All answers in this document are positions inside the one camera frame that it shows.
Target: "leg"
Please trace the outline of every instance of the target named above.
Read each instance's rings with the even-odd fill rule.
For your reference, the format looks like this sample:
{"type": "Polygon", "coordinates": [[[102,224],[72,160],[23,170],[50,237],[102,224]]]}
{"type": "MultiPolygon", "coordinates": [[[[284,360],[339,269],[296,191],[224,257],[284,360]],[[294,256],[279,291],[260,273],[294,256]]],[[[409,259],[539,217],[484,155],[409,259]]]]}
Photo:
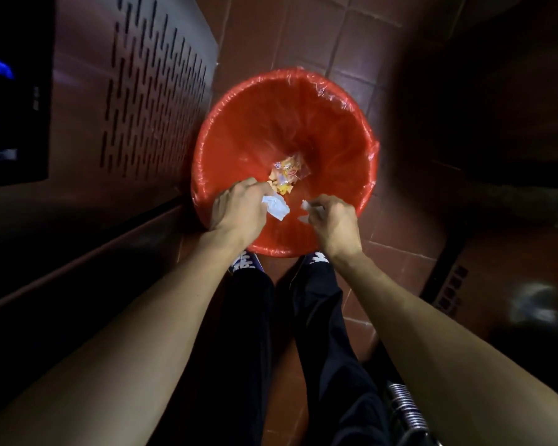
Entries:
{"type": "Polygon", "coordinates": [[[323,257],[306,256],[290,286],[308,392],[309,438],[319,445],[389,445],[383,403],[349,344],[343,293],[323,257]]]}
{"type": "Polygon", "coordinates": [[[273,298],[271,279],[258,269],[238,269],[230,278],[188,444],[260,445],[271,382],[273,298]]]}

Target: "trash bag liner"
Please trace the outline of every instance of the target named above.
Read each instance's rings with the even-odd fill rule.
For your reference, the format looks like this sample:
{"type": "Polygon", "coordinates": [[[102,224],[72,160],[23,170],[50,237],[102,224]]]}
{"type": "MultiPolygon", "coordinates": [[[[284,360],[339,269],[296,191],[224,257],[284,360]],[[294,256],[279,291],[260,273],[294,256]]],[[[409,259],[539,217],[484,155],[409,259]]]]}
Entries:
{"type": "Polygon", "coordinates": [[[238,180],[267,181],[273,163],[301,152],[310,175],[285,200],[290,213],[267,224],[249,247],[274,257],[318,249],[303,200],[333,194],[362,213],[376,183],[379,143],[353,99],[324,77],[280,69],[238,84],[212,108],[199,133],[192,164],[192,200],[208,225],[219,192],[238,180]]]}

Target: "blurred white object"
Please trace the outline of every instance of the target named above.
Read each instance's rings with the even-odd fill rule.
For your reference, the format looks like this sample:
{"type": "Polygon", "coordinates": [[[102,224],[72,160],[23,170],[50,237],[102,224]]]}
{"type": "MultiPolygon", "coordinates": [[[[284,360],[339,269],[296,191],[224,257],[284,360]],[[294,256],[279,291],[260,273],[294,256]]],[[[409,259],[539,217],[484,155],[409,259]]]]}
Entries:
{"type": "Polygon", "coordinates": [[[289,214],[289,207],[279,194],[263,195],[262,202],[267,204],[267,212],[280,221],[289,214]]]}
{"type": "MultiPolygon", "coordinates": [[[[312,205],[310,205],[310,203],[307,200],[302,201],[302,209],[306,210],[308,212],[310,212],[312,210],[316,210],[320,217],[325,216],[324,206],[312,206],[312,205]]],[[[300,216],[300,217],[298,217],[298,219],[300,221],[302,221],[304,224],[310,224],[310,222],[308,221],[308,217],[309,217],[308,215],[300,216]]]]}

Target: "forearm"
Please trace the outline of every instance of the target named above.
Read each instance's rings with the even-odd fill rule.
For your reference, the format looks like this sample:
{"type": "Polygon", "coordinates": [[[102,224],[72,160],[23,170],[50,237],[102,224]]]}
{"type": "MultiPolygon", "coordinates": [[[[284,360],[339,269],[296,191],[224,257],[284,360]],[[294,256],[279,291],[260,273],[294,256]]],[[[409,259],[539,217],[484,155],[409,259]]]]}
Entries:
{"type": "Polygon", "coordinates": [[[186,262],[8,406],[0,444],[146,444],[239,253],[220,235],[205,234],[186,262]]]}
{"type": "Polygon", "coordinates": [[[379,271],[335,266],[444,444],[558,444],[558,395],[379,271]]]}

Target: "black control panel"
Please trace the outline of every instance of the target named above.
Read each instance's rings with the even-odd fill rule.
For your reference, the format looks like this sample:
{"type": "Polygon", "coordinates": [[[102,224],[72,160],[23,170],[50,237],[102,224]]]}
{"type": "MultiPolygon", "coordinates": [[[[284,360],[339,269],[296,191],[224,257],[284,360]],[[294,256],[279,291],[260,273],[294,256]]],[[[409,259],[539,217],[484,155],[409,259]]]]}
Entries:
{"type": "Polygon", "coordinates": [[[55,0],[0,0],[0,186],[48,176],[55,0]]]}

